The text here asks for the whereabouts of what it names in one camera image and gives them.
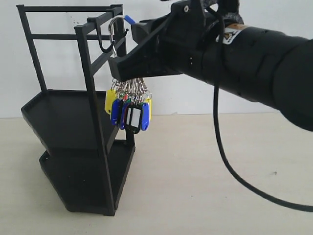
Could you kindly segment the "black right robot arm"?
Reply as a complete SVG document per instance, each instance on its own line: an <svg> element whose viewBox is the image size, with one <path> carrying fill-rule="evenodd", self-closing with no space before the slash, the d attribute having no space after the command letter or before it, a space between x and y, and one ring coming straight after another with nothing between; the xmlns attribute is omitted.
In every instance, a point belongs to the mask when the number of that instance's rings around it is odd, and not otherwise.
<svg viewBox="0 0 313 235"><path fill-rule="evenodd" d="M185 74L278 110L313 129L313 42L245 25L237 0L181 0L170 13L133 24L136 47L111 58L113 78Z"/></svg>

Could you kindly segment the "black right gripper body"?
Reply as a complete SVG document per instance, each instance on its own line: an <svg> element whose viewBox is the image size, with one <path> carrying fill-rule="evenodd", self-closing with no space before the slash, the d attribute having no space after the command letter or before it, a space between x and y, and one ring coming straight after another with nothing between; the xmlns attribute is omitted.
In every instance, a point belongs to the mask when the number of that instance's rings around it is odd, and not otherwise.
<svg viewBox="0 0 313 235"><path fill-rule="evenodd" d="M200 81L214 81L220 72L218 60L208 66L205 51L218 35L215 16L204 11L200 0L182 0L171 5L169 14L147 20L150 62L147 77L186 74Z"/></svg>

